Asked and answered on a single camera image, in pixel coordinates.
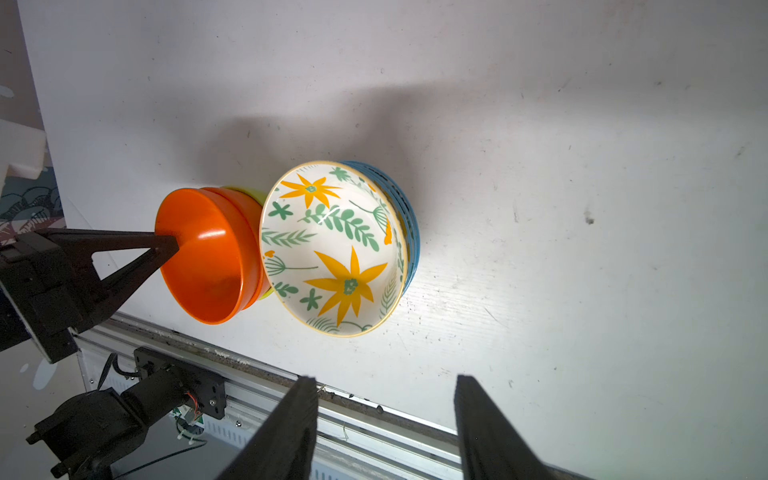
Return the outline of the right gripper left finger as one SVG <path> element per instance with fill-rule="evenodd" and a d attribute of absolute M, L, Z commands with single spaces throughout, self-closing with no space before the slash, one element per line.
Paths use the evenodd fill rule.
<path fill-rule="evenodd" d="M 308 479 L 317 438 L 316 380 L 297 379 L 219 480 Z"/>

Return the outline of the lime green bowl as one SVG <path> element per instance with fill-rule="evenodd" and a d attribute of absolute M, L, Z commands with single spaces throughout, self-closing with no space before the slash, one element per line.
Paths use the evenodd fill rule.
<path fill-rule="evenodd" d="M 265 200 L 267 198 L 267 194 L 263 191 L 252 189 L 252 188 L 240 188 L 240 191 L 244 194 L 247 194 L 251 196 L 254 200 L 256 200 L 260 205 L 264 205 Z"/>

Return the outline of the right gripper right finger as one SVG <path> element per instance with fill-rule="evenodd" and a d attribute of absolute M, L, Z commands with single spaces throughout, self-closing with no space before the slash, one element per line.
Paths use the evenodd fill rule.
<path fill-rule="evenodd" d="M 454 410 L 466 479 L 553 477 L 474 377 L 457 377 Z"/>

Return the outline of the blue yellow patterned bowl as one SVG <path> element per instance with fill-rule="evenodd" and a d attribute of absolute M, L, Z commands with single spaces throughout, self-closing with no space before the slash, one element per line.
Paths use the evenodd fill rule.
<path fill-rule="evenodd" d="M 408 275 L 405 289 L 408 289 L 415 277 L 421 257 L 420 229 L 414 208 L 400 186 L 381 169 L 358 161 L 344 161 L 343 164 L 372 180 L 393 205 L 402 225 L 407 245 Z"/>

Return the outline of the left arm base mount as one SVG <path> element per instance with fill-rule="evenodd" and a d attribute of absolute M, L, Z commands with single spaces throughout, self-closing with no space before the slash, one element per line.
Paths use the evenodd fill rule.
<path fill-rule="evenodd" d="M 119 393 L 113 388 L 76 395 L 34 426 L 26 442 L 42 442 L 58 462 L 54 478 L 109 478 L 115 462 L 138 449 L 150 427 L 173 409 L 187 406 L 194 420 L 221 420 L 227 405 L 222 375 L 148 347 L 134 351 L 136 370 L 116 367 L 112 354 L 102 371 L 111 368 L 135 378 L 136 384 Z"/>

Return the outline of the small orange bowl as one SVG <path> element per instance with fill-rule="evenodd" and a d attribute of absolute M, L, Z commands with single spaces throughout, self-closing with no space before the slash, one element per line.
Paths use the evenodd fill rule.
<path fill-rule="evenodd" d="M 256 301 L 264 298 L 269 294 L 271 290 L 271 285 L 266 276 L 266 272 L 265 272 L 263 261 L 262 261 L 261 249 L 260 249 L 259 233 L 260 233 L 262 211 L 263 211 L 264 205 L 260 205 L 251 196 L 242 193 L 240 191 L 240 188 L 242 187 L 237 187 L 237 186 L 222 187 L 222 188 L 218 188 L 217 192 L 222 196 L 224 196 L 225 198 L 227 198 L 231 203 L 235 205 L 236 209 L 244 216 L 251 230 L 252 236 L 254 237 L 254 240 L 253 240 L 254 257 L 256 259 L 256 265 L 257 265 L 257 271 L 258 271 L 259 277 L 258 277 L 257 287 L 254 292 L 254 295 L 250 299 L 249 303 L 246 305 L 246 307 L 250 307 Z"/>

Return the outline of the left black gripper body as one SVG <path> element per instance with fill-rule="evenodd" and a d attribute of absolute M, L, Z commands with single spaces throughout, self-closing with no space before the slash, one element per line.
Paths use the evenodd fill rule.
<path fill-rule="evenodd" d="M 85 230 L 39 230 L 1 247 L 1 349 L 27 340 L 55 364 L 77 352 L 71 331 L 91 325 L 98 281 Z"/>

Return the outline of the yellow flower patterned bowl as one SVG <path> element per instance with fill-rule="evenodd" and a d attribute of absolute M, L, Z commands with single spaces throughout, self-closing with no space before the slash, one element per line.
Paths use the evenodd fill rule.
<path fill-rule="evenodd" d="M 343 162 L 285 173 L 267 195 L 259 235 L 279 301 L 323 334 L 356 337 L 381 326 L 407 290 L 407 245 L 394 207 Z"/>

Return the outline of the large orange bowl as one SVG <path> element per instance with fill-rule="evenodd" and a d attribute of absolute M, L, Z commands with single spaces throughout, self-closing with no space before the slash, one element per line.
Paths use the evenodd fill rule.
<path fill-rule="evenodd" d="M 208 190 L 178 189 L 162 201 L 155 232 L 178 243 L 161 273 L 180 307 L 202 323 L 230 320 L 252 281 L 239 244 L 249 230 L 235 206 Z"/>

